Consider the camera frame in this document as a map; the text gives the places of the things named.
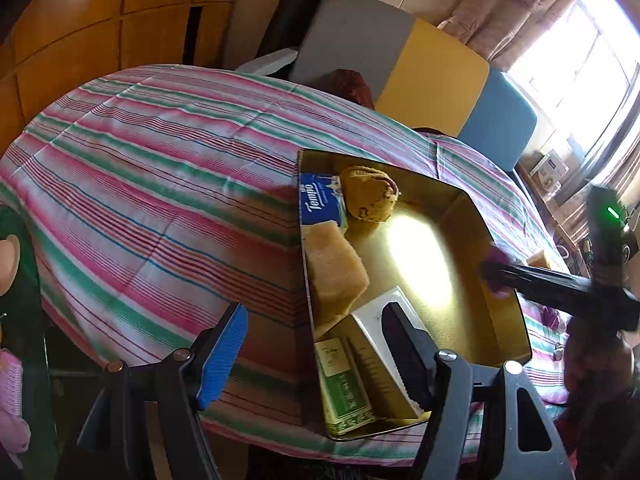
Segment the right hand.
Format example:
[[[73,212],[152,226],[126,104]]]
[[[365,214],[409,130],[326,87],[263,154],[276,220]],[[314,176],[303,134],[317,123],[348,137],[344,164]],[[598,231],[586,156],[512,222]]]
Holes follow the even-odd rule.
[[[567,325],[564,387],[569,408],[589,408],[613,401],[634,380],[634,354],[620,336],[603,335],[584,318]]]

